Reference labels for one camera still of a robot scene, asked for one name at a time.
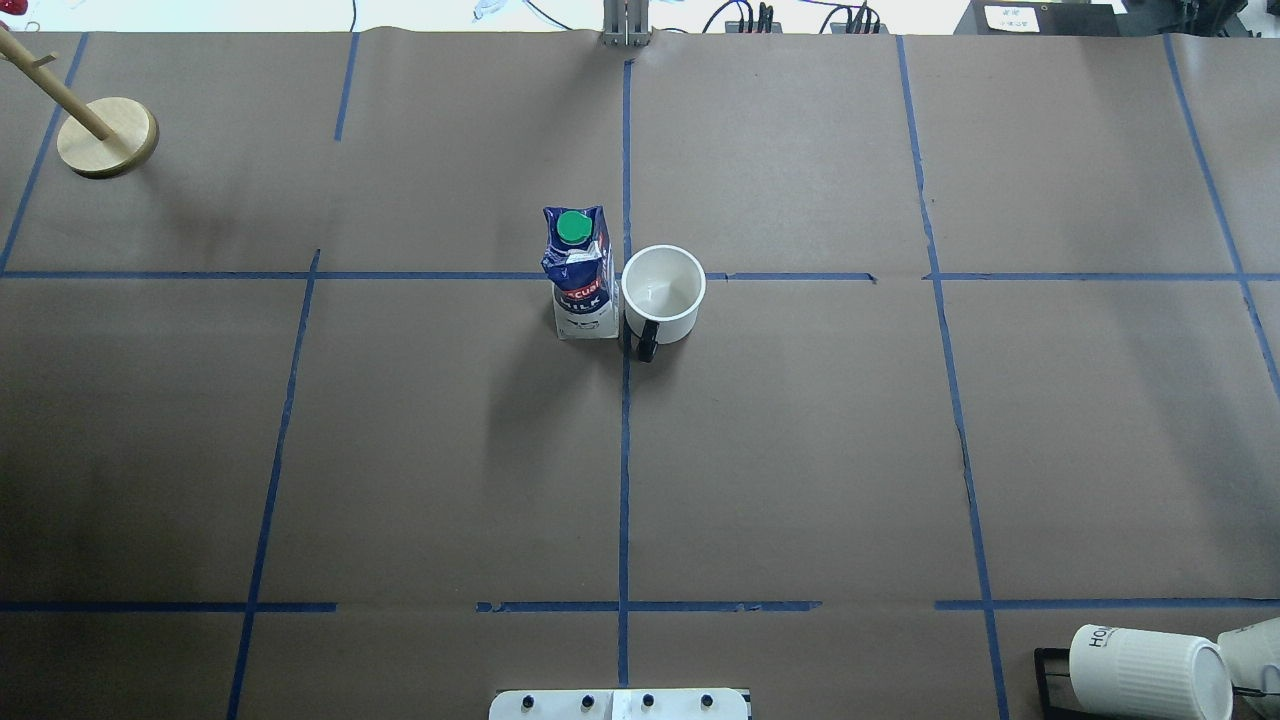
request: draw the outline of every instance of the green bottle cap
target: green bottle cap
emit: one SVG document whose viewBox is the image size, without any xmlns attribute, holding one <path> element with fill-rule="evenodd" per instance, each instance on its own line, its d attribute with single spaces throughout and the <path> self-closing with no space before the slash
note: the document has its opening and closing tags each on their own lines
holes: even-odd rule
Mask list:
<svg viewBox="0 0 1280 720">
<path fill-rule="evenodd" d="M 581 245 L 591 237 L 591 218 L 577 210 L 564 210 L 556 219 L 556 234 L 564 245 Z"/>
</svg>

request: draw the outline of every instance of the white cup lying on side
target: white cup lying on side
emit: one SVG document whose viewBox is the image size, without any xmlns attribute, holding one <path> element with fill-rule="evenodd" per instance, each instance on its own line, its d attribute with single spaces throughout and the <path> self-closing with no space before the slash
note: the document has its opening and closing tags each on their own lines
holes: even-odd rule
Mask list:
<svg viewBox="0 0 1280 720">
<path fill-rule="evenodd" d="M 1206 638 L 1084 625 L 1071 639 L 1071 688 L 1088 712 L 1229 720 L 1231 676 Z"/>
</svg>

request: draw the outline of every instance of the white paper label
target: white paper label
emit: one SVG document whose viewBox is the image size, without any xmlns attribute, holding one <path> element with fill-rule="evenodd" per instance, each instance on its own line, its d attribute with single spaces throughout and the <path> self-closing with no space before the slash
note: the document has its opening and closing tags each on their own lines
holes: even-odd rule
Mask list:
<svg viewBox="0 0 1280 720">
<path fill-rule="evenodd" d="M 983 5 L 987 13 L 987 27 L 1005 32 L 1039 32 L 1036 22 L 1036 8 L 1010 8 L 1007 5 Z"/>
</svg>

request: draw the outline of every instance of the milk carton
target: milk carton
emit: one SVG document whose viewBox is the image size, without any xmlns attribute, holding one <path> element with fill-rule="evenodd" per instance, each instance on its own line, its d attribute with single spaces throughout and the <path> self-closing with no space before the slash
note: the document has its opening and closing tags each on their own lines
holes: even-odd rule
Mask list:
<svg viewBox="0 0 1280 720">
<path fill-rule="evenodd" d="M 604 209 L 545 208 L 543 272 L 552 281 L 556 332 L 561 340 L 618 337 L 613 249 Z"/>
</svg>

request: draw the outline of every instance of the wooden base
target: wooden base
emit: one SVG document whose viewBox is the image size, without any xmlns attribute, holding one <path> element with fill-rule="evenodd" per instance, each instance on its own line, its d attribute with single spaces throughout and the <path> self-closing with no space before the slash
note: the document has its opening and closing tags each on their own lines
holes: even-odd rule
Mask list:
<svg viewBox="0 0 1280 720">
<path fill-rule="evenodd" d="M 110 178 L 132 170 L 151 156 L 160 140 L 155 117 L 141 102 L 128 97 L 104 97 L 88 104 L 115 133 L 93 137 L 76 118 L 67 118 L 58 131 L 58 154 L 63 161 L 87 178 Z"/>
</svg>

